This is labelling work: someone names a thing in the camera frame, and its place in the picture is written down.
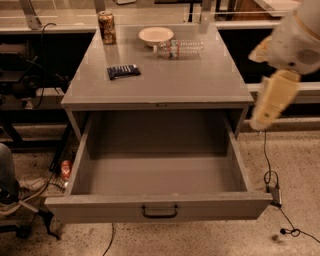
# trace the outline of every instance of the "drawer handle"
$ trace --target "drawer handle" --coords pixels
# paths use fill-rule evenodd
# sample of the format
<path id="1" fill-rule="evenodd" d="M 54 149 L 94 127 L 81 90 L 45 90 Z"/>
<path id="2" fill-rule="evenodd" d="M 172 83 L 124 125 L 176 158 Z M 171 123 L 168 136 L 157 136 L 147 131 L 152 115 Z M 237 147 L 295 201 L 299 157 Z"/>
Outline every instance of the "drawer handle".
<path id="1" fill-rule="evenodd" d="M 168 214 L 168 215 L 150 215 L 150 214 L 146 213 L 146 211 L 147 211 L 146 207 L 142 206 L 142 215 L 143 215 L 143 217 L 145 217 L 147 219 L 172 219 L 172 218 L 177 217 L 177 215 L 178 215 L 178 206 L 175 205 L 173 210 L 174 210 L 174 212 L 172 214 Z"/>

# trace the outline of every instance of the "bowl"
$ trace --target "bowl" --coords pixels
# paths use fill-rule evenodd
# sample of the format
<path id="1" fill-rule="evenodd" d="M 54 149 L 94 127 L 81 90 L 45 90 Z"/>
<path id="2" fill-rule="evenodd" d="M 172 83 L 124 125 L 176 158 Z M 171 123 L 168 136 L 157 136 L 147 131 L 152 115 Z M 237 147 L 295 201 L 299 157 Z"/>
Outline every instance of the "bowl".
<path id="1" fill-rule="evenodd" d="M 145 41 L 150 47 L 153 47 L 160 42 L 170 40 L 173 35 L 174 34 L 171 29 L 163 27 L 145 28 L 139 33 L 140 39 Z"/>

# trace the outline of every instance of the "speckled concrete floor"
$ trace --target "speckled concrete floor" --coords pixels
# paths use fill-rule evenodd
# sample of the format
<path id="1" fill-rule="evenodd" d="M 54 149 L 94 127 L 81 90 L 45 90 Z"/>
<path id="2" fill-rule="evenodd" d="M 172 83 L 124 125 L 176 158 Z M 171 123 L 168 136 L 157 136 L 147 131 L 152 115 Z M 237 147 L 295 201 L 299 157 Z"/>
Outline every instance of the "speckled concrete floor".
<path id="1" fill-rule="evenodd" d="M 268 165 L 263 153 L 264 134 L 244 125 L 238 138 L 241 154 L 256 190 L 264 190 Z M 283 211 L 295 228 L 320 239 L 320 119 L 291 119 L 267 133 L 267 154 L 279 174 Z M 46 176 L 53 152 L 14 154 L 17 173 Z M 59 195 L 49 190 L 48 196 Z M 62 224 L 55 218 L 46 234 L 42 219 L 20 209 L 1 224 L 32 225 L 28 239 L 0 234 L 0 255 L 102 256 L 112 237 L 111 224 Z M 213 221 L 172 224 L 115 223 L 115 237 L 106 255 L 319 255 L 320 244 L 301 234 L 280 234 L 291 229 L 280 210 L 269 206 L 256 221 Z"/>

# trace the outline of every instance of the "gray pants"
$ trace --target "gray pants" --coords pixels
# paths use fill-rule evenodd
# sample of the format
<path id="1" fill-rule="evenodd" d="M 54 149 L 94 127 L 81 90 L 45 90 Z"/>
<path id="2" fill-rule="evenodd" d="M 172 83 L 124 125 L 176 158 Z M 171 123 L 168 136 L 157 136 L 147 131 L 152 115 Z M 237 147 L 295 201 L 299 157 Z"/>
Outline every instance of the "gray pants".
<path id="1" fill-rule="evenodd" d="M 12 153 L 2 143 L 0 143 L 0 189 L 8 191 L 14 196 L 19 194 L 19 183 L 15 177 Z M 0 203 L 6 203 L 6 199 L 0 198 Z"/>

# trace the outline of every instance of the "clear water bottle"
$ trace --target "clear water bottle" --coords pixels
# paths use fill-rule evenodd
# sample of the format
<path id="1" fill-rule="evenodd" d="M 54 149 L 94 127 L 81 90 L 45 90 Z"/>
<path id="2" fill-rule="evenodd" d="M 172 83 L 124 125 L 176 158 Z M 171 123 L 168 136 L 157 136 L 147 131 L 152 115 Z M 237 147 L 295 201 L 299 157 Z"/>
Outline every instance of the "clear water bottle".
<path id="1" fill-rule="evenodd" d="M 168 40 L 153 46 L 153 52 L 168 59 L 200 56 L 204 49 L 202 40 Z"/>

